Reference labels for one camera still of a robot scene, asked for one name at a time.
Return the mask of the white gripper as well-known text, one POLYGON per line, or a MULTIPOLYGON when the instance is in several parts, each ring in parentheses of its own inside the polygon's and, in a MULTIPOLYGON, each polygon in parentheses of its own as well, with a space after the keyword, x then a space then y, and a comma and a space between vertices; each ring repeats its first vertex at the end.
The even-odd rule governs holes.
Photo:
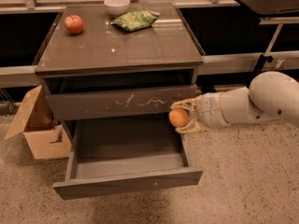
POLYGON ((190 112, 196 111, 197 119, 191 119, 185 126, 176 128, 177 133, 198 132, 203 130, 204 126, 211 129, 220 128, 222 126, 220 95, 216 92, 177 101, 170 106, 171 110, 178 108, 190 112))

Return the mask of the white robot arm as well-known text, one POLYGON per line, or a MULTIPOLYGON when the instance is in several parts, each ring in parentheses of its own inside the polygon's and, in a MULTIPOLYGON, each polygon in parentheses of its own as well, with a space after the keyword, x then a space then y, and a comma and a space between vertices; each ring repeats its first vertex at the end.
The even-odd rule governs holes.
POLYGON ((178 133, 279 119, 299 126, 299 82, 277 71, 261 73, 247 87, 175 102, 169 112, 178 133))

